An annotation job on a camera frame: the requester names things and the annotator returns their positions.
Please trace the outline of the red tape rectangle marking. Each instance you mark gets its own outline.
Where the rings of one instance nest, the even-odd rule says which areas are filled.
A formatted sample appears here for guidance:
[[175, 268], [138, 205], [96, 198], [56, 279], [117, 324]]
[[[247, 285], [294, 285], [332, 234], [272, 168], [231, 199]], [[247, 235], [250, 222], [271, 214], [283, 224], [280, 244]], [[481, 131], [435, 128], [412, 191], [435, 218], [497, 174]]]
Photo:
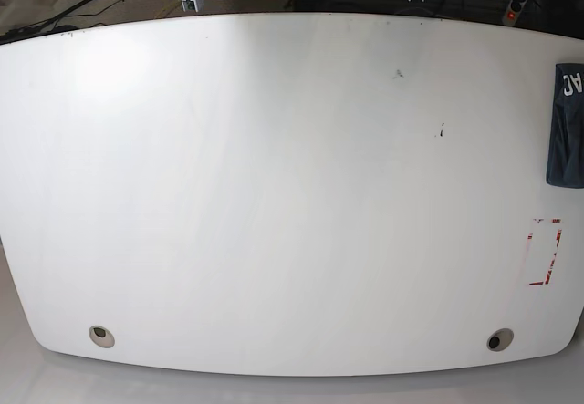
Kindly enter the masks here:
[[548, 285], [558, 259], [563, 223], [558, 218], [536, 218], [527, 237], [524, 280], [528, 286]]

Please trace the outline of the dark blue T-shirt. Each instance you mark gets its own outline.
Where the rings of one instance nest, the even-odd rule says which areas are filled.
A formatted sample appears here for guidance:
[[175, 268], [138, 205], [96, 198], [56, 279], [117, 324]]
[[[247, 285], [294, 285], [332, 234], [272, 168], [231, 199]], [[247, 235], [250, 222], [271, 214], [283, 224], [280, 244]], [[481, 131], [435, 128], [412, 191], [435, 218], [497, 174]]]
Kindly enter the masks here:
[[583, 65], [556, 64], [547, 184], [583, 188]]

